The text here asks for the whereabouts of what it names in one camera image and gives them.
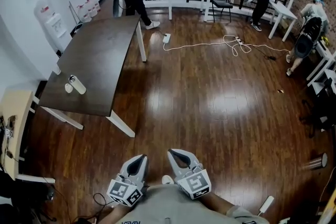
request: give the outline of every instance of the dark brown table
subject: dark brown table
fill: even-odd
[[[61,111],[105,116],[130,137],[135,133],[114,113],[112,103],[118,79],[134,32],[140,54],[146,62],[140,16],[107,18],[86,23],[73,37],[58,60],[60,74],[52,73],[39,105],[62,121],[82,129],[83,126]],[[87,88],[85,94],[65,90],[75,75]]]

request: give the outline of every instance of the white thermos bottle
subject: white thermos bottle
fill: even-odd
[[[80,94],[84,94],[86,92],[85,86],[79,81],[76,76],[71,75],[69,77],[69,82]]]

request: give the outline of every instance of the brown tabletop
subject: brown tabletop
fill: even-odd
[[[110,116],[114,92],[140,16],[95,20],[82,26],[58,60],[39,105],[82,114]],[[65,91],[70,75],[87,88]]]

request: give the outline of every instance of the light wood desk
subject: light wood desk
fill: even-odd
[[[20,158],[20,146],[23,131],[27,121],[27,116],[29,113],[30,106],[33,101],[33,93],[31,91],[10,91],[7,90],[4,93],[4,96],[0,102],[0,113],[4,117],[5,125],[7,125],[8,118],[15,115],[15,124],[14,124],[14,136],[9,139],[8,142],[8,151],[12,153],[13,158],[9,158],[5,155],[6,147],[6,136],[2,143],[2,155],[0,156],[0,161],[2,166],[5,169],[5,172],[12,178],[21,179],[26,181],[34,182],[46,182],[55,183],[53,178],[43,178],[19,174],[19,158]]]

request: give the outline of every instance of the office chair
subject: office chair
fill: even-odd
[[[336,123],[334,113],[336,95],[332,91],[332,84],[333,81],[331,78],[324,83],[323,89],[317,94],[314,107],[307,100],[302,101],[302,104],[306,104],[311,112],[310,116],[299,118],[303,124],[312,124],[313,131],[309,134],[309,138],[315,136],[316,128],[328,130]]]
[[[224,8],[229,9],[230,23],[231,23],[231,9],[233,8],[233,5],[229,2],[229,0],[211,0],[211,3],[212,3],[212,12],[214,16],[214,22],[215,22],[215,10],[214,10],[214,5],[215,5],[217,8],[222,8],[221,17],[222,17]]]

